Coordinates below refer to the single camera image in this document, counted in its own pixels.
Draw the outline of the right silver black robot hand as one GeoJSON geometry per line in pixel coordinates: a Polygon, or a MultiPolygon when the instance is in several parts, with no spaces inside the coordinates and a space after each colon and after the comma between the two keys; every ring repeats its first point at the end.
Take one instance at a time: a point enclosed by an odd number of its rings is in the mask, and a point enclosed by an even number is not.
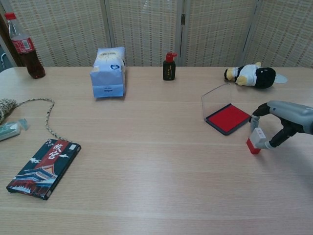
{"type": "Polygon", "coordinates": [[[286,101],[271,100],[260,105],[252,114],[249,122],[251,131],[259,127],[259,119],[262,116],[272,114],[280,119],[283,129],[271,140],[257,143],[260,149],[276,148],[296,133],[313,135],[313,108],[286,101]]]}

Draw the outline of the red and white stamp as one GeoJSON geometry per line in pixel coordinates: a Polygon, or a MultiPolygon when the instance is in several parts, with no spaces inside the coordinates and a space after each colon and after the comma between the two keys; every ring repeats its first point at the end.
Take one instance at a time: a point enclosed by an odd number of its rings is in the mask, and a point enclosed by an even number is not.
{"type": "Polygon", "coordinates": [[[251,154],[258,154],[261,149],[256,147],[257,143],[262,143],[266,141],[266,136],[263,130],[259,127],[254,128],[251,135],[246,141],[246,144],[251,152],[251,154]]]}

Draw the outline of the red ink pad clear lid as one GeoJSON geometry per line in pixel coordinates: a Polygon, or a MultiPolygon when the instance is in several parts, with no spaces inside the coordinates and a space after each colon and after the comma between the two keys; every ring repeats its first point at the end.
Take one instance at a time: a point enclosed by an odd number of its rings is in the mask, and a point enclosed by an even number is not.
{"type": "Polygon", "coordinates": [[[228,136],[245,125],[250,115],[235,106],[231,84],[222,84],[201,96],[204,121],[221,134],[228,136]]]}

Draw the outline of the black ink bottle red cap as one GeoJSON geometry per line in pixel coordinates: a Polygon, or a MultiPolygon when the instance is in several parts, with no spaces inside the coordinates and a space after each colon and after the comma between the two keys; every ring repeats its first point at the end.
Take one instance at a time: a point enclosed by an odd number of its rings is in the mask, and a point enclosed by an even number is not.
{"type": "Polygon", "coordinates": [[[178,54],[176,52],[168,52],[166,58],[163,61],[163,80],[173,81],[176,74],[176,63],[174,58],[178,54]]]}

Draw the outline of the black and white plush doll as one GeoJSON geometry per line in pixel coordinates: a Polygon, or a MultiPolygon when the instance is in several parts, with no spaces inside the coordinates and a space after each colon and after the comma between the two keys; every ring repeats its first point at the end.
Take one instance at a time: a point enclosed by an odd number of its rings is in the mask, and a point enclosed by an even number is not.
{"type": "Polygon", "coordinates": [[[261,62],[257,62],[241,67],[227,68],[224,71],[224,79],[239,86],[267,89],[274,84],[276,71],[273,68],[262,67],[261,62]]]}

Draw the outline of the woven folding screen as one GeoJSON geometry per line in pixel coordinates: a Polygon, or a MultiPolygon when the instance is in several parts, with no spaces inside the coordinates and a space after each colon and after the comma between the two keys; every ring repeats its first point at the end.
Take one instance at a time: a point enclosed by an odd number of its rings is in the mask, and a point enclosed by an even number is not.
{"type": "Polygon", "coordinates": [[[48,66],[91,66],[100,47],[124,47],[128,66],[261,62],[313,69],[313,0],[0,0],[48,66]]]}

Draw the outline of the blue and white paper bag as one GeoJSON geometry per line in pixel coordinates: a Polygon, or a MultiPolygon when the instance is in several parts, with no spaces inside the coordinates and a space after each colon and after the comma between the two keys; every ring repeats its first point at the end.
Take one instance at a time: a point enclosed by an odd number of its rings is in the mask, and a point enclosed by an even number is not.
{"type": "Polygon", "coordinates": [[[125,94],[125,48],[99,48],[90,72],[95,98],[123,97],[125,94]]]}

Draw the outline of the notebook with palace print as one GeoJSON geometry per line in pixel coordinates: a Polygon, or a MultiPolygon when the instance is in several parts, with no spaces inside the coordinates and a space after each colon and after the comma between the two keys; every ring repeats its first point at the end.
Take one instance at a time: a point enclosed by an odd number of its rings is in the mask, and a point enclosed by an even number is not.
{"type": "Polygon", "coordinates": [[[80,150],[77,143],[48,139],[6,189],[47,200],[80,150]]]}

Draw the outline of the cola bottle with red cap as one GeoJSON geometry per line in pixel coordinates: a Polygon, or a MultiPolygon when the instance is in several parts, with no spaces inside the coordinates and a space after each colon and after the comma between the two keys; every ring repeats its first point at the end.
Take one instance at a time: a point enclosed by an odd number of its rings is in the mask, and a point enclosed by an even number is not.
{"type": "Polygon", "coordinates": [[[21,26],[14,12],[4,14],[8,22],[8,31],[11,42],[27,68],[29,75],[34,78],[45,76],[45,70],[37,56],[31,36],[21,26]]]}

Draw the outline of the small green white packet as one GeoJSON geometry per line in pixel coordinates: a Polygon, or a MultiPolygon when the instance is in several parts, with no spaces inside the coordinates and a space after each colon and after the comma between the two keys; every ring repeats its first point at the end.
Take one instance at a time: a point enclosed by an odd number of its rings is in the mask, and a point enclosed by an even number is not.
{"type": "Polygon", "coordinates": [[[28,128],[28,122],[24,118],[2,124],[0,125],[0,141],[15,137],[21,133],[22,129],[27,131],[28,128]]]}

